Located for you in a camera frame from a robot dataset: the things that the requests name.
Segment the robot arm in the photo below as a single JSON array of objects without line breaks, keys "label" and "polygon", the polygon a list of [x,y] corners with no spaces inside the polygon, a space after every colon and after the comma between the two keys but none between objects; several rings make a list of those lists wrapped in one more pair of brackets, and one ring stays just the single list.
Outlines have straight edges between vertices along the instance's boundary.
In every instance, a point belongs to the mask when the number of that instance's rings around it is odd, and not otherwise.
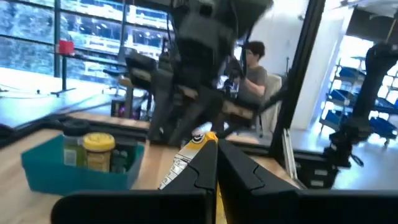
[{"label": "robot arm", "polygon": [[[160,56],[159,66],[154,67],[153,60],[137,52],[126,59],[133,84],[154,93],[149,140],[163,135],[163,143],[179,146],[198,125],[219,113],[232,114],[239,126],[252,120],[259,105],[236,106],[216,89],[216,83],[222,63],[233,55],[236,40],[272,5],[272,0],[171,2],[174,44]],[[146,75],[137,70],[145,70]]]},{"label": "robot arm", "polygon": [[330,135],[330,147],[324,154],[336,166],[350,167],[349,158],[363,165],[361,160],[352,155],[353,145],[367,140],[373,133],[369,123],[369,114],[374,108],[377,93],[387,72],[397,63],[398,45],[376,44],[371,47],[365,59],[366,77],[356,100],[351,117],[343,123],[339,131]]}]

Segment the jar lid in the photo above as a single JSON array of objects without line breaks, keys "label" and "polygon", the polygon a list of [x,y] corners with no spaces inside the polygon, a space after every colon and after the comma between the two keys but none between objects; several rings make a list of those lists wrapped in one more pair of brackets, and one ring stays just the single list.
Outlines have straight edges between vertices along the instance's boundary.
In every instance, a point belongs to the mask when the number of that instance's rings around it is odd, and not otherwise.
[{"label": "jar lid", "polygon": [[91,152],[107,152],[115,144],[114,137],[107,133],[88,133],[83,136],[83,147]]},{"label": "jar lid", "polygon": [[71,119],[63,123],[62,131],[66,136],[80,137],[90,132],[90,124],[87,121]]}]

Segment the glass wall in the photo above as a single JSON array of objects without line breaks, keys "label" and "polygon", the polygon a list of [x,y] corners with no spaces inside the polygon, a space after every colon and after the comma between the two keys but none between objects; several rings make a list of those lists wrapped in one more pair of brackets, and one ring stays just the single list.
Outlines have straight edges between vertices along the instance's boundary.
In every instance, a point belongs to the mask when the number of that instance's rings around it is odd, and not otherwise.
[{"label": "glass wall", "polygon": [[[167,14],[154,9],[124,7],[106,0],[0,0],[3,68],[59,77],[61,68],[54,61],[55,37],[72,40],[76,52],[100,59],[117,60],[123,43],[157,60],[165,36]],[[239,58],[241,48],[237,47],[234,54]],[[100,60],[68,59],[67,77],[108,85],[114,80],[103,73],[104,68],[114,67]]]}]

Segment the window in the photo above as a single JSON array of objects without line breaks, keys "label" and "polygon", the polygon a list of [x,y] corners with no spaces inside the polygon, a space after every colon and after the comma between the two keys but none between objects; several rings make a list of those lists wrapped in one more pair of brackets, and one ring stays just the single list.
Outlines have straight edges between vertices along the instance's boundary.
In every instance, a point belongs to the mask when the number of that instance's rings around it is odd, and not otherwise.
[{"label": "window", "polygon": [[53,12],[0,1],[0,34],[53,43]]},{"label": "window", "polygon": [[398,98],[398,91],[390,91],[386,100],[392,104],[395,104],[397,98]]},{"label": "window", "polygon": [[379,93],[377,93],[378,97],[385,98],[388,94],[389,88],[387,86],[382,86],[379,89]]},{"label": "window", "polygon": [[398,64],[397,65],[394,65],[388,72],[387,72],[387,74],[388,75],[390,75],[390,76],[397,76],[398,75]]},{"label": "window", "polygon": [[136,49],[140,54],[159,59],[162,53],[162,41],[166,36],[165,32],[153,31],[150,29],[126,27],[126,41],[124,45]]},{"label": "window", "polygon": [[342,57],[340,61],[340,65],[343,67],[359,68],[360,64],[360,60],[356,60],[351,57]]},{"label": "window", "polygon": [[61,8],[121,21],[123,4],[102,0],[61,0]]},{"label": "window", "polygon": [[167,29],[167,13],[153,9],[129,6],[126,20],[132,24],[145,25],[165,30]]},{"label": "window", "polygon": [[340,45],[340,55],[345,57],[366,56],[369,48],[373,46],[373,42],[363,40],[357,37],[344,36]]},{"label": "window", "polygon": [[117,54],[120,35],[120,24],[66,13],[61,15],[61,38],[72,38],[77,48]]},{"label": "window", "polygon": [[385,86],[391,86],[393,81],[394,81],[394,78],[393,78],[393,77],[390,77],[390,76],[387,76],[387,75],[386,75],[386,76],[383,78],[383,85],[385,85]]},{"label": "window", "polygon": [[242,56],[242,47],[235,47],[234,49],[234,56],[236,57],[236,59],[240,60],[241,56]]},{"label": "window", "polygon": [[53,47],[0,37],[0,67],[53,75]]}]

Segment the gray t-shirt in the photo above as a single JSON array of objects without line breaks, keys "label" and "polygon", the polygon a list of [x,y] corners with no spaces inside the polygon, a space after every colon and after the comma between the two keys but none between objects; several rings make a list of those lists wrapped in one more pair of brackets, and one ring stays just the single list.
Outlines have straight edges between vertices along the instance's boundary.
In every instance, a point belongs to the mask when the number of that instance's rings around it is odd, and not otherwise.
[{"label": "gray t-shirt", "polygon": [[[255,68],[248,68],[246,72],[246,78],[259,86],[266,86],[267,81],[267,70],[262,66]],[[264,101],[264,96],[258,96],[253,93],[246,84],[239,85],[238,98],[248,103],[261,103]]]}]

